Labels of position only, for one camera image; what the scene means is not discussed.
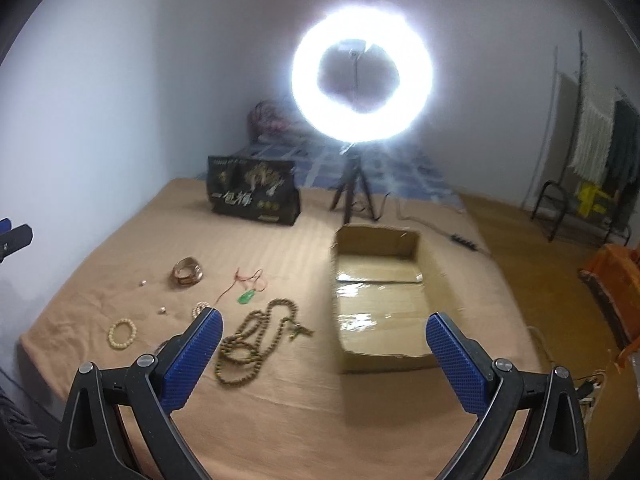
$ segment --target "blue gripper pad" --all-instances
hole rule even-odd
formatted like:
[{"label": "blue gripper pad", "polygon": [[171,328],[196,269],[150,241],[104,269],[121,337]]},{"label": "blue gripper pad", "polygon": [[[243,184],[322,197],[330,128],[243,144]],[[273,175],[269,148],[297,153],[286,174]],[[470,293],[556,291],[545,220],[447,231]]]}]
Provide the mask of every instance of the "blue gripper pad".
[{"label": "blue gripper pad", "polygon": [[490,402],[487,380],[440,314],[429,316],[425,332],[427,344],[464,410],[484,415]]},{"label": "blue gripper pad", "polygon": [[0,235],[3,235],[4,233],[8,233],[10,230],[11,230],[11,220],[9,220],[8,218],[0,220]]},{"label": "blue gripper pad", "polygon": [[213,309],[165,372],[158,398],[165,413],[180,410],[187,403],[222,339],[222,329],[222,314]]}]

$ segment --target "yellow item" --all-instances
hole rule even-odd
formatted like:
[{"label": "yellow item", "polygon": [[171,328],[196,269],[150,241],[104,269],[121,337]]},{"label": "yellow item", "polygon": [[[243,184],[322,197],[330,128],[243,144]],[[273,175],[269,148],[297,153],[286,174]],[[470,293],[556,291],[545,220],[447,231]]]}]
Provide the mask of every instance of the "yellow item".
[{"label": "yellow item", "polygon": [[606,214],[609,210],[602,202],[595,203],[596,199],[605,199],[606,201],[613,202],[613,197],[605,193],[595,184],[591,182],[581,182],[578,188],[578,200],[580,200],[580,207],[578,208],[578,215],[583,218],[587,218],[592,212]]}]

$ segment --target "pendant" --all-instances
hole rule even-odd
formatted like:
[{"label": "pendant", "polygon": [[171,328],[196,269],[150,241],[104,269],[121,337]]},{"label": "pendant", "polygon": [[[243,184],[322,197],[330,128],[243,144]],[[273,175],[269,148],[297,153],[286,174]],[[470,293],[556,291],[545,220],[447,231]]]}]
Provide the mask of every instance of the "pendant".
[{"label": "pendant", "polygon": [[238,303],[242,304],[242,305],[246,305],[247,303],[249,303],[251,301],[251,298],[254,297],[255,295],[255,290],[251,289],[246,291],[242,296],[240,296],[238,298]]}]

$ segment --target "bangle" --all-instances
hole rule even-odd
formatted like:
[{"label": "bangle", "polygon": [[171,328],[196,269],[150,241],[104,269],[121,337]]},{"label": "bangle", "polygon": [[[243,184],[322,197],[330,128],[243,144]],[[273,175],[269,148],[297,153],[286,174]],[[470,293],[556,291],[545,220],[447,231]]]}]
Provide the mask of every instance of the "bangle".
[{"label": "bangle", "polygon": [[[116,330],[116,327],[118,327],[119,325],[129,325],[129,328],[131,329],[131,334],[129,335],[129,339],[127,339],[124,343],[116,343],[113,340],[113,332]],[[124,350],[125,348],[128,348],[131,345],[131,343],[133,343],[137,335],[138,335],[138,329],[133,324],[133,321],[123,317],[122,319],[117,320],[113,325],[111,325],[111,328],[109,329],[109,336],[107,339],[109,341],[109,346],[111,348],[115,350]]]},{"label": "bangle", "polygon": [[[186,276],[182,275],[184,270],[189,271]],[[203,273],[198,261],[192,256],[189,256],[174,265],[171,276],[178,285],[189,286],[198,283],[202,279]]]}]

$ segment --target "white bead bracelet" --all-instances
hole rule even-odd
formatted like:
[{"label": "white bead bracelet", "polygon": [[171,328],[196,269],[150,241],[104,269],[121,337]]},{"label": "white bead bracelet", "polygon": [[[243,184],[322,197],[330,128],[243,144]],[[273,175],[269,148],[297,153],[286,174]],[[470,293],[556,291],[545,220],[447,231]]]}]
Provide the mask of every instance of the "white bead bracelet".
[{"label": "white bead bracelet", "polygon": [[200,313],[202,312],[203,308],[206,308],[208,306],[211,306],[209,303],[207,303],[207,301],[200,301],[198,303],[196,303],[196,306],[194,306],[191,309],[191,317],[193,317],[193,319],[196,319]]},{"label": "white bead bracelet", "polygon": [[[129,339],[127,339],[124,343],[116,343],[113,340],[113,333],[115,332],[116,328],[119,325],[129,325],[129,328],[131,329],[131,334],[129,335]],[[111,328],[109,329],[109,337],[108,337],[109,346],[116,350],[124,350],[125,348],[129,347],[131,343],[133,343],[137,334],[138,334],[138,329],[133,324],[133,321],[123,317],[122,319],[117,320],[113,325],[111,325]]]}]

